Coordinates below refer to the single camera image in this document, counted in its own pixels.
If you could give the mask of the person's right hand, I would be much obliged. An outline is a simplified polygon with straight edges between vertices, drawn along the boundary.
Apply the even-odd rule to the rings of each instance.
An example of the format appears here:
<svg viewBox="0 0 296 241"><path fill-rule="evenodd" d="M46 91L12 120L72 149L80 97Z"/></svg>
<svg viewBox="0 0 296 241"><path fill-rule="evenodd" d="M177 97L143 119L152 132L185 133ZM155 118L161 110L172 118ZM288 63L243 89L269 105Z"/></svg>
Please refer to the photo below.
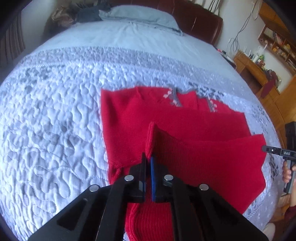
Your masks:
<svg viewBox="0 0 296 241"><path fill-rule="evenodd" d="M292 179L292 171L295 171L295 165L292 166L292 168L288 168L287 161L284 161L282 167L282 179L285 184L288 184L288 182Z"/></svg>

